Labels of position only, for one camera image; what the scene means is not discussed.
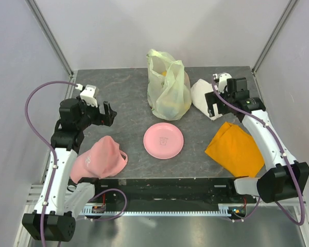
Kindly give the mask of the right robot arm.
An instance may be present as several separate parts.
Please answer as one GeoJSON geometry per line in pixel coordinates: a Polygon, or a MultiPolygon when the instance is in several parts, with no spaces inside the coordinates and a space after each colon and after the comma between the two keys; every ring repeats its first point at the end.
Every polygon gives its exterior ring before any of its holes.
{"type": "Polygon", "coordinates": [[[205,94],[208,112],[233,113],[253,137],[265,163],[266,173],[260,178],[237,177],[234,185],[226,189],[226,198],[238,202],[244,195],[260,197],[265,203],[299,198],[309,177],[309,166],[298,162],[288,151],[274,130],[263,102],[251,98],[249,92],[232,94],[205,94]]]}

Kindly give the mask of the left aluminium frame post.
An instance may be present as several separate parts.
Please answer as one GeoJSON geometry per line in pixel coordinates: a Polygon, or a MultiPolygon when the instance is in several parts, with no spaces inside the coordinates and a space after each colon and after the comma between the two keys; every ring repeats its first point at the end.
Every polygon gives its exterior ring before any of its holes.
{"type": "Polygon", "coordinates": [[[69,77],[72,77],[74,75],[74,71],[72,70],[72,68],[69,65],[65,55],[63,54],[63,51],[60,48],[60,46],[59,46],[53,32],[51,31],[44,15],[42,14],[37,2],[35,0],[26,0],[25,2],[29,6],[33,16],[36,18],[38,24],[40,25],[43,33],[45,34],[47,40],[49,41],[52,49],[54,50],[55,54],[57,55],[58,59],[60,60],[65,71],[67,72],[69,77]]]}

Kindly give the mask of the pink plate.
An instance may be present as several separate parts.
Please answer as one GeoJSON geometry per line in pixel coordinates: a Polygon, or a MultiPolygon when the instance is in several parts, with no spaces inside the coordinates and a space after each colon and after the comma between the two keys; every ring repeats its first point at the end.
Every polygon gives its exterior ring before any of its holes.
{"type": "Polygon", "coordinates": [[[184,137],[176,126],[161,122],[147,129],[143,137],[143,144],[151,156],[166,160],[180,153],[184,146],[184,137]]]}

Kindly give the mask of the right aluminium frame post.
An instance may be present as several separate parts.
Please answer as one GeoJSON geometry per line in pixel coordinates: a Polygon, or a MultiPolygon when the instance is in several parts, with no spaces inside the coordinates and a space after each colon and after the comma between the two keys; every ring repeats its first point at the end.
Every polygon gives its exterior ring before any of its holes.
{"type": "Polygon", "coordinates": [[[255,75],[256,72],[259,70],[260,66],[262,65],[263,61],[265,60],[266,56],[268,55],[269,51],[271,50],[274,42],[278,38],[280,32],[282,31],[285,23],[287,22],[289,16],[293,12],[295,6],[297,5],[298,0],[289,0],[287,2],[286,7],[284,8],[281,16],[279,17],[274,29],[272,30],[267,42],[265,43],[262,51],[260,52],[259,57],[257,58],[254,66],[252,67],[251,71],[255,75]]]}

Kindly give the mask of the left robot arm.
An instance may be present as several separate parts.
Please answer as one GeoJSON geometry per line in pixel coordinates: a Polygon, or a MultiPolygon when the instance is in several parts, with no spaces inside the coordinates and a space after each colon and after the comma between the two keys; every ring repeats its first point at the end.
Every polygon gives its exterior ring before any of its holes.
{"type": "Polygon", "coordinates": [[[90,125],[111,126],[116,112],[105,101],[104,113],[99,107],[87,105],[81,97],[62,101],[60,118],[50,139],[51,150],[47,176],[33,212],[25,213],[22,225],[34,240],[43,245],[48,241],[69,242],[75,232],[76,219],[85,205],[101,200],[103,190],[96,180],[85,175],[75,183],[67,195],[70,173],[84,139],[84,130],[90,125]]]}

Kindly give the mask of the pink baseball cap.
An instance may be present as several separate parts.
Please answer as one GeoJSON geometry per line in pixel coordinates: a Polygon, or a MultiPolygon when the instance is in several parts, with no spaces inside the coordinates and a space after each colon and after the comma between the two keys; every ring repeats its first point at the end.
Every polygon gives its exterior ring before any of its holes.
{"type": "Polygon", "coordinates": [[[90,150],[75,160],[70,178],[78,183],[82,178],[104,179],[120,173],[128,162],[128,156],[111,136],[104,136],[90,150]]]}

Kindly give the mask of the aluminium frame post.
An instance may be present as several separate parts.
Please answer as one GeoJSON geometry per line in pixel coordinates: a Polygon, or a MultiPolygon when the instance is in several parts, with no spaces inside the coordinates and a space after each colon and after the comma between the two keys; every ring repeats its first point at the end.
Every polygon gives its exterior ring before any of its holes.
{"type": "Polygon", "coordinates": [[[263,61],[265,60],[266,56],[268,55],[269,51],[271,50],[274,42],[278,38],[280,32],[282,31],[285,23],[287,22],[289,16],[293,12],[295,6],[297,5],[298,0],[289,0],[287,2],[286,7],[284,8],[281,16],[279,17],[274,29],[272,30],[267,42],[265,43],[262,51],[260,52],[259,57],[257,58],[254,66],[252,67],[251,71],[255,75],[256,72],[259,70],[260,66],[262,65],[263,61]]]}
{"type": "Polygon", "coordinates": [[[51,31],[44,15],[42,14],[37,2],[35,0],[26,0],[25,2],[29,6],[33,16],[36,18],[38,24],[40,25],[43,33],[45,34],[47,40],[49,41],[52,49],[54,50],[55,54],[57,55],[58,59],[60,60],[65,71],[67,72],[69,77],[72,77],[74,75],[74,71],[72,70],[72,68],[69,65],[65,55],[63,54],[63,51],[60,48],[60,46],[59,46],[53,32],[51,31]]]}

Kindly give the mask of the orange folded cloth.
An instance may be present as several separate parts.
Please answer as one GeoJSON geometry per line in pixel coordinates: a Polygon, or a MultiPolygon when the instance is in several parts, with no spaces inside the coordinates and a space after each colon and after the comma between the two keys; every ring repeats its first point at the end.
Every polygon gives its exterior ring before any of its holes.
{"type": "Polygon", "coordinates": [[[204,151],[234,177],[255,177],[265,162],[251,135],[225,122],[204,151]]]}

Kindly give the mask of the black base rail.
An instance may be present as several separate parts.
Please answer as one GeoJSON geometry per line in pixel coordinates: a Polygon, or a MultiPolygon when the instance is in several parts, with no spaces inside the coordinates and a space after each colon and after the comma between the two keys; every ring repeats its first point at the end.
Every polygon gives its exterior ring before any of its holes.
{"type": "Polygon", "coordinates": [[[233,178],[148,178],[148,179],[97,179],[81,178],[79,183],[95,185],[95,193],[106,189],[119,189],[127,199],[178,199],[205,201],[211,204],[255,203],[250,195],[239,195],[232,187],[233,178]]]}

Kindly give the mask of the translucent green plastic bag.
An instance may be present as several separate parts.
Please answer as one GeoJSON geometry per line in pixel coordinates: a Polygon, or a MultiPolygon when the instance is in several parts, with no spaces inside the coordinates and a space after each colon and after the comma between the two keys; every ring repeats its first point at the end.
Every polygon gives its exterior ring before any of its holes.
{"type": "Polygon", "coordinates": [[[154,49],[146,59],[147,100],[153,115],[167,121],[181,119],[192,104],[190,80],[182,61],[154,49]]]}

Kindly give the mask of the white folded towel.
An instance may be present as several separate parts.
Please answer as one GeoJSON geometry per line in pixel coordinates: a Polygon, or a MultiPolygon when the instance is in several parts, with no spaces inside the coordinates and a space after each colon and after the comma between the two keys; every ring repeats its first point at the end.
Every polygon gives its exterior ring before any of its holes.
{"type": "Polygon", "coordinates": [[[217,106],[214,107],[214,114],[212,116],[208,113],[208,106],[205,99],[205,93],[213,92],[212,86],[205,80],[199,79],[196,83],[191,87],[191,97],[193,105],[200,110],[206,117],[210,120],[214,121],[220,117],[222,114],[218,113],[217,106]]]}

